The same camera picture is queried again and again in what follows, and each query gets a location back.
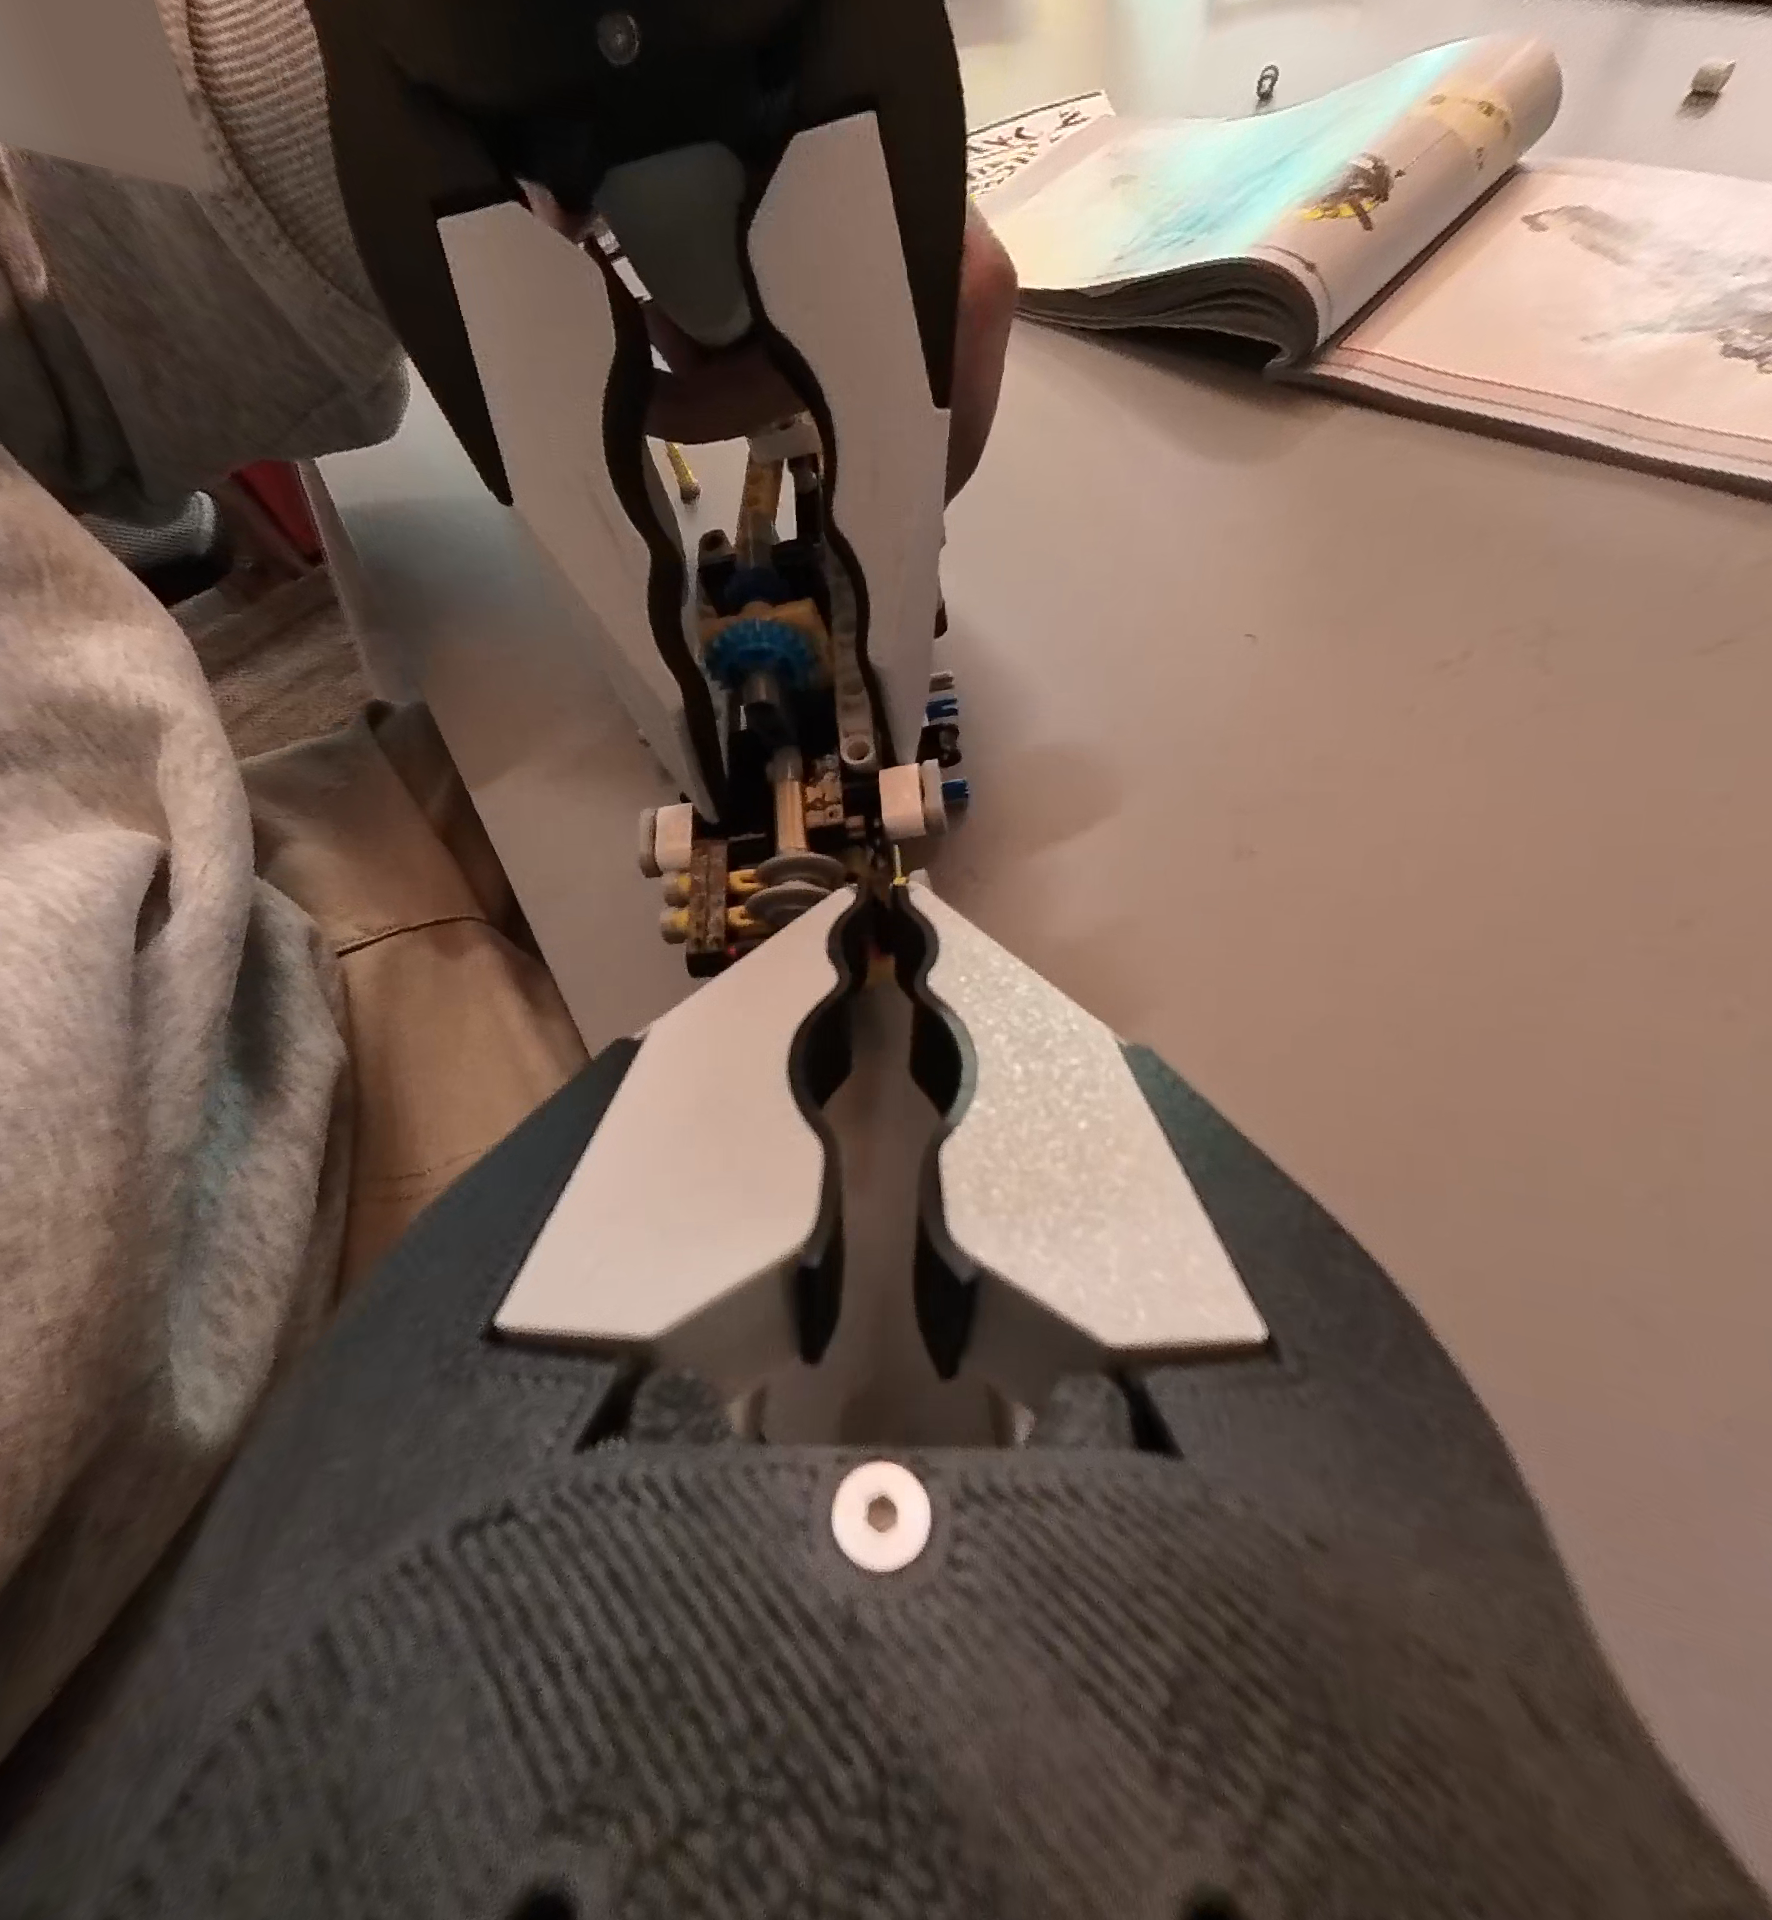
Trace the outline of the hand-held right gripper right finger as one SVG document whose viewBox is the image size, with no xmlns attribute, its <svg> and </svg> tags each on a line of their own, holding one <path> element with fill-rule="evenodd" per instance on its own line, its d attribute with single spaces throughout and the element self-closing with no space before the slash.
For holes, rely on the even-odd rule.
<svg viewBox="0 0 1772 1920">
<path fill-rule="evenodd" d="M 1261 1355 L 1272 1319 L 1128 1045 L 933 885 L 899 885 L 914 1096 L 899 1312 L 921 1443 L 1020 1443 L 1066 1382 Z"/>
</svg>

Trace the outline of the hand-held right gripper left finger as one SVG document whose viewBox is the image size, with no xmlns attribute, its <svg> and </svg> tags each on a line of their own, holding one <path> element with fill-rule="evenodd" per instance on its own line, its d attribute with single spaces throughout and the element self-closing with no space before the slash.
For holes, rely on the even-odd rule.
<svg viewBox="0 0 1772 1920">
<path fill-rule="evenodd" d="M 833 1096 L 873 914 L 833 892 L 625 1051 L 494 1337 L 693 1371 L 727 1401 L 827 1364 L 843 1300 Z"/>
</svg>

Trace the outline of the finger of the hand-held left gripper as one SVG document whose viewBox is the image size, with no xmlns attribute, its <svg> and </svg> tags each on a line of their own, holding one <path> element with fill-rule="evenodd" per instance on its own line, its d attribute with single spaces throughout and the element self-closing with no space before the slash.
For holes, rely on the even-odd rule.
<svg viewBox="0 0 1772 1920">
<path fill-rule="evenodd" d="M 753 289 L 813 376 L 873 702 L 924 708 L 946 407 L 924 389 L 873 108 L 791 142 L 753 214 Z"/>
<path fill-rule="evenodd" d="M 436 216 L 509 508 L 565 573 L 578 638 L 678 784 L 722 818 L 722 715 L 693 658 L 693 573 L 646 454 L 635 289 L 523 205 Z"/>
</svg>

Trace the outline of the lego technic vehicle assembly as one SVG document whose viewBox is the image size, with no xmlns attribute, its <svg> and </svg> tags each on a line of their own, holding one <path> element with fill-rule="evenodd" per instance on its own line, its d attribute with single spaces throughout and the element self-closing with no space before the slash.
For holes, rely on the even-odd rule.
<svg viewBox="0 0 1772 1920">
<path fill-rule="evenodd" d="M 654 937 L 685 976 L 722 976 L 833 892 L 883 892 L 899 849 L 969 807 L 946 671 L 924 671 L 914 757 L 893 757 L 813 413 L 753 436 L 736 528 L 699 535 L 693 661 L 722 726 L 722 796 L 642 807 L 642 873 L 663 885 Z"/>
</svg>

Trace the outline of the person's left forearm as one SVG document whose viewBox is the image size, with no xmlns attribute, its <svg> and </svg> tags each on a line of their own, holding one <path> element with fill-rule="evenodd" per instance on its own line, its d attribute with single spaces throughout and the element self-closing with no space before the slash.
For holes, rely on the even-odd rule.
<svg viewBox="0 0 1772 1920">
<path fill-rule="evenodd" d="M 387 446 L 411 413 L 411 368 L 352 244 L 331 67 L 299 0 L 159 0 L 159 38 L 194 119 L 214 190 L 202 214 L 276 313 L 299 382 L 322 391 L 293 413 L 293 454 Z"/>
</svg>

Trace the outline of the lego instruction booklet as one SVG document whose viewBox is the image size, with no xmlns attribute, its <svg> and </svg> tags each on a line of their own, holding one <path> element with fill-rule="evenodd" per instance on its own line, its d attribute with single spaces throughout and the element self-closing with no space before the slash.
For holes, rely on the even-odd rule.
<svg viewBox="0 0 1772 1920">
<path fill-rule="evenodd" d="M 969 130 L 1050 327 L 1159 327 L 1272 382 L 1772 500 L 1772 183 L 1544 159 L 1544 38 L 1460 38 L 1313 101 Z"/>
</svg>

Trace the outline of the person's left hand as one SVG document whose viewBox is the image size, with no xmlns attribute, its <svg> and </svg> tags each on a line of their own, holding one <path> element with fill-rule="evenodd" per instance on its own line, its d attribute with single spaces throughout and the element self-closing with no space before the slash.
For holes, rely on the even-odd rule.
<svg viewBox="0 0 1772 1920">
<path fill-rule="evenodd" d="M 1015 258 L 989 216 L 964 214 L 964 296 L 952 296 L 952 382 L 946 382 L 946 505 L 969 492 L 989 446 L 1009 346 L 1015 346 Z"/>
</svg>

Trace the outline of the red object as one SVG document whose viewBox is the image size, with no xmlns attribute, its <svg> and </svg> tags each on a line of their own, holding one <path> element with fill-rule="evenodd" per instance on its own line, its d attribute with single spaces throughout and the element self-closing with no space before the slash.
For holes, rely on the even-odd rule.
<svg viewBox="0 0 1772 1920">
<path fill-rule="evenodd" d="M 299 484 L 293 460 L 251 460 L 229 472 L 229 508 L 234 528 L 251 535 L 251 547 L 299 575 L 299 573 L 322 573 L 322 528 L 311 528 L 311 500 Z"/>
</svg>

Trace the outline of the person's beige pants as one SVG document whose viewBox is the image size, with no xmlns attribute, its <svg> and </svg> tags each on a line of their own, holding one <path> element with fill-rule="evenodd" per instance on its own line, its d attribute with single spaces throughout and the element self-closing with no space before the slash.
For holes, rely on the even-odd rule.
<svg viewBox="0 0 1772 1920">
<path fill-rule="evenodd" d="M 239 751 L 253 873 L 322 928 L 346 976 L 338 1275 L 356 1285 L 588 1051 L 436 715 L 371 697 L 331 573 L 263 598 L 194 593 L 174 622 Z"/>
</svg>

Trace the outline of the person's grey sweatshirt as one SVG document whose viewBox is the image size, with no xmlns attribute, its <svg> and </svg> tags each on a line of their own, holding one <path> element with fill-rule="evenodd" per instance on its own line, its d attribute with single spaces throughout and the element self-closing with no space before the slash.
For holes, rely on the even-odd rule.
<svg viewBox="0 0 1772 1920">
<path fill-rule="evenodd" d="M 174 611 L 91 535 L 253 460 L 188 190 L 0 147 L 0 1760 L 219 1484 L 338 1270 L 338 965 L 253 873 Z"/>
</svg>

